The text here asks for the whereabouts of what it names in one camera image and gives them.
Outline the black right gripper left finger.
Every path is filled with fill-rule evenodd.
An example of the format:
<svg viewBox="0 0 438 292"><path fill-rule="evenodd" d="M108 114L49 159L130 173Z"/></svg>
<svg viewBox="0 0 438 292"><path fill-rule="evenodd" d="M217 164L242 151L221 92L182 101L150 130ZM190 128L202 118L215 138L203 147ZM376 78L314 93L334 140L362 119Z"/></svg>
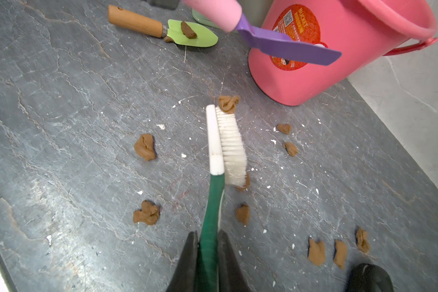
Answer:
<svg viewBox="0 0 438 292"><path fill-rule="evenodd" d="M198 234L192 231L188 234L182 249L178 265L166 292L193 292L198 258Z"/></svg>

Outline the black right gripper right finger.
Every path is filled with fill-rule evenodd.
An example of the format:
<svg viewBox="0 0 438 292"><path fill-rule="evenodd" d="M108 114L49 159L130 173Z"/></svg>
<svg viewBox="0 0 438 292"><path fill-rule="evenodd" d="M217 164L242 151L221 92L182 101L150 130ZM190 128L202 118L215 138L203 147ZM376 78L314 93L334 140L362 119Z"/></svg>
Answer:
<svg viewBox="0 0 438 292"><path fill-rule="evenodd" d="M227 233L218 233L219 291L250 292Z"/></svg>

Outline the white cleaning brush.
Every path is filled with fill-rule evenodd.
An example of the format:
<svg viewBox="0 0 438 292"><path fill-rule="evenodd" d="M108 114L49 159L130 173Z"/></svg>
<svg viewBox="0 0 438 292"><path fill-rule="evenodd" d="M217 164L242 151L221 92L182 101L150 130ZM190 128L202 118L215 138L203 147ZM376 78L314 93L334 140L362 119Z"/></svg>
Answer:
<svg viewBox="0 0 438 292"><path fill-rule="evenodd" d="M201 229L195 290L219 291L218 233L225 186L245 183L247 156L234 114L219 107L206 107L209 150L209 195Z"/></svg>

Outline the purple trowel pink handle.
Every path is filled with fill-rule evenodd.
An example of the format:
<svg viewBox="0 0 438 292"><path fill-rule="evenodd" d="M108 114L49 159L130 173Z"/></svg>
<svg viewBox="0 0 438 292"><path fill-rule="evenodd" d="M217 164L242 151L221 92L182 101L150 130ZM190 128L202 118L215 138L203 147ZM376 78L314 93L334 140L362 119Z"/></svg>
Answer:
<svg viewBox="0 0 438 292"><path fill-rule="evenodd" d="M286 34L251 25L236 0L190 0L184 3L223 31L237 31L251 48L259 49L272 57L328 66L342 56L339 51L293 41Z"/></svg>

